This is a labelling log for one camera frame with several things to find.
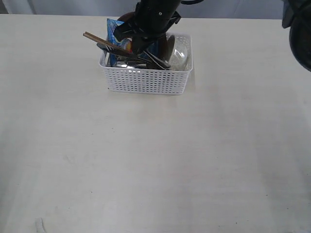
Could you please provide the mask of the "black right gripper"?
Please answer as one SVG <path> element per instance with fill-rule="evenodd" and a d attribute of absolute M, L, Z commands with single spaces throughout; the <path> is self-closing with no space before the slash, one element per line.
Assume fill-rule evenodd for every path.
<path fill-rule="evenodd" d="M 134 54 L 158 51 L 158 38 L 181 18 L 176 11 L 180 4 L 179 0 L 141 0 L 129 18 L 115 28 L 114 36 L 119 41 L 131 38 Z"/>

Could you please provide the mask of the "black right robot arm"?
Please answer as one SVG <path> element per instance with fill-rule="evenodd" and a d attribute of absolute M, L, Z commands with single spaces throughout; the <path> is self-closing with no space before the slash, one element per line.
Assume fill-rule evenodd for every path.
<path fill-rule="evenodd" d="M 114 30 L 121 41 L 132 39 L 132 51 L 141 54 L 150 44 L 165 36 L 179 22 L 179 5 L 199 4 L 198 0 L 141 0 L 135 12 Z M 286 0 L 283 4 L 282 27 L 289 28 L 289 44 L 295 59 L 302 67 L 311 69 L 311 2 Z"/>

